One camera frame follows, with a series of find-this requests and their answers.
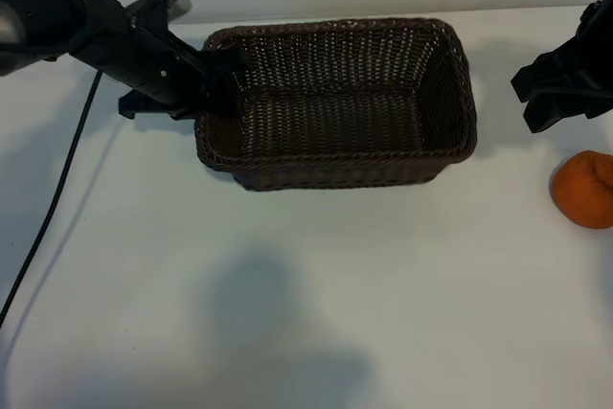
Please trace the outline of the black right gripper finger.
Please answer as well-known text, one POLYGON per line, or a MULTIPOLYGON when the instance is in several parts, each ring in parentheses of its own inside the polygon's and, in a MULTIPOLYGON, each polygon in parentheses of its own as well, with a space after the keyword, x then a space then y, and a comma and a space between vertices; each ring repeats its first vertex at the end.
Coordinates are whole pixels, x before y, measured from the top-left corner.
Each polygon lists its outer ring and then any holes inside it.
POLYGON ((540 133, 570 117, 565 95, 543 93, 529 99, 523 114, 531 133, 540 133))
POLYGON ((517 71, 511 79, 511 86, 521 102, 562 87, 559 66, 553 52, 539 55, 535 61, 517 71))

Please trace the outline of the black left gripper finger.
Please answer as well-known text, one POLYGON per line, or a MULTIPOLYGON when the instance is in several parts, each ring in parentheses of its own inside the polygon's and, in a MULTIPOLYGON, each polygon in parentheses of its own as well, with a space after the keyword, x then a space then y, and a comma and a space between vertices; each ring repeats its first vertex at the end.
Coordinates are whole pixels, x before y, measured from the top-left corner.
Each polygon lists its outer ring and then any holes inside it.
POLYGON ((206 68, 202 110, 236 118, 239 112, 238 98, 234 95, 232 80, 236 74, 248 68, 243 49, 231 46, 228 49, 202 50, 200 58, 206 68))

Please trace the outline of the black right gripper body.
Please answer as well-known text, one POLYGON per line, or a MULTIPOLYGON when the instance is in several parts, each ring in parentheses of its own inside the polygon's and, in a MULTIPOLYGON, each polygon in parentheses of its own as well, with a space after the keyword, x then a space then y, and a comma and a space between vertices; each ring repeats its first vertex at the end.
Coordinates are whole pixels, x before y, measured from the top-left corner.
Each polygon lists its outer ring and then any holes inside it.
POLYGON ((612 110, 612 0, 590 4, 575 35, 552 52, 562 87, 546 93, 567 97, 567 118, 593 119, 612 110))

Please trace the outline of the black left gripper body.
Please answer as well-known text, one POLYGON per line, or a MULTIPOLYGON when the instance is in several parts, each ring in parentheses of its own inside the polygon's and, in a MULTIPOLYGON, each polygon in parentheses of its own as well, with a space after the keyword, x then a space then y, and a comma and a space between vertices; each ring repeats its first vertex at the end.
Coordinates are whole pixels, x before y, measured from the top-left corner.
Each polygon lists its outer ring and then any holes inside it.
POLYGON ((85 23, 71 56, 131 88, 119 113, 166 113, 193 119, 202 111, 210 71, 202 54, 169 30, 176 0, 84 0, 85 23))

